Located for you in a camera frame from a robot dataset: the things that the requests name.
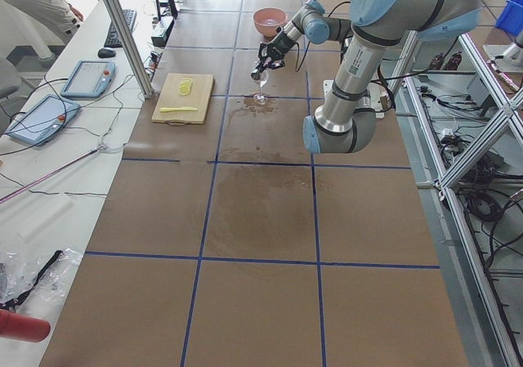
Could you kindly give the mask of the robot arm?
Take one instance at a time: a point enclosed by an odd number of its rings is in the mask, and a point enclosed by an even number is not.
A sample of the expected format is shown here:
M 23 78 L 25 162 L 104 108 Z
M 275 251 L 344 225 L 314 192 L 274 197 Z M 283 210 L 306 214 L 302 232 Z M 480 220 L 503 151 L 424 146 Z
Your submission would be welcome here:
M 481 0 L 351 0 L 347 20 L 325 16 L 308 0 L 270 43 L 263 43 L 251 76 L 284 66 L 285 54 L 301 36 L 314 44 L 350 43 L 324 103 L 303 122 L 303 141 L 311 153 L 355 153 L 367 146 L 376 128 L 368 85 L 387 48 L 408 31 L 422 41 L 456 37 L 479 22 Z

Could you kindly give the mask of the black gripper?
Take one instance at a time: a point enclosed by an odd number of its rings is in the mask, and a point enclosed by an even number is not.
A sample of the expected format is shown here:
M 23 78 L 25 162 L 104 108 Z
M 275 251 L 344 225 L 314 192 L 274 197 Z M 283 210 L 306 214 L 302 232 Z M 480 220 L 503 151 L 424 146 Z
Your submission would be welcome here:
M 297 29 L 282 29 L 269 43 L 261 43 L 257 64 L 261 72 L 285 67 L 284 58 L 300 37 L 301 32 Z

